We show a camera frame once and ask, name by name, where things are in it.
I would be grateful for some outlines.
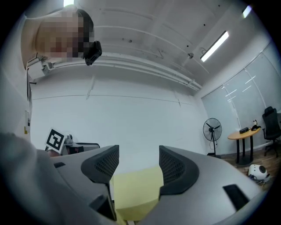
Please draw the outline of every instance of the chair backrest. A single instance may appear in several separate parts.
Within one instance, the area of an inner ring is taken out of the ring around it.
[[[280,131],[277,119],[277,111],[271,106],[264,110],[263,120],[266,126],[266,135],[272,135]]]

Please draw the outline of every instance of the fluorescent light fixture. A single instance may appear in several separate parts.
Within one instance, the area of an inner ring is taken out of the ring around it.
[[[211,56],[215,52],[215,50],[218,49],[219,46],[229,37],[228,32],[225,31],[223,34],[219,37],[218,40],[215,41],[215,43],[201,56],[201,60],[205,62],[207,58]]]
[[[73,4],[74,4],[74,0],[63,0],[63,7]]]
[[[251,87],[251,85],[249,86],[249,87],[247,87],[245,90],[247,90],[248,88],[250,88]],[[243,90],[242,92],[244,92],[245,90]]]
[[[245,84],[247,84],[248,82],[250,82],[251,80],[253,80],[256,76],[253,76],[251,79],[249,79]]]
[[[228,99],[228,101],[230,102],[233,98],[235,98],[236,96],[234,96],[234,97],[232,97],[232,98],[230,98],[230,99]]]
[[[233,92],[237,91],[237,89],[235,89]],[[227,94],[225,97],[227,97],[228,95],[232,94],[233,92]]]
[[[247,15],[249,15],[249,13],[250,13],[251,10],[252,10],[252,7],[248,5],[248,6],[245,8],[245,10],[243,11],[243,17],[246,18]]]

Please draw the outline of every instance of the wooden floor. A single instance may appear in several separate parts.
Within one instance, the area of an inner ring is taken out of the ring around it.
[[[277,149],[277,152],[279,154],[278,158],[276,158],[276,153],[274,150],[269,151],[267,153],[267,156],[264,156],[264,152],[265,149],[254,151],[253,153],[254,160],[251,162],[251,164],[258,164],[264,166],[267,172],[270,174],[271,176],[270,181],[265,183],[264,185],[261,185],[263,190],[268,190],[271,184],[273,183],[281,165],[281,146],[279,146]],[[245,166],[237,165],[235,162],[236,154],[221,155],[221,158],[229,162],[232,166],[237,168],[245,175],[247,175],[248,167],[250,166],[250,164]]]

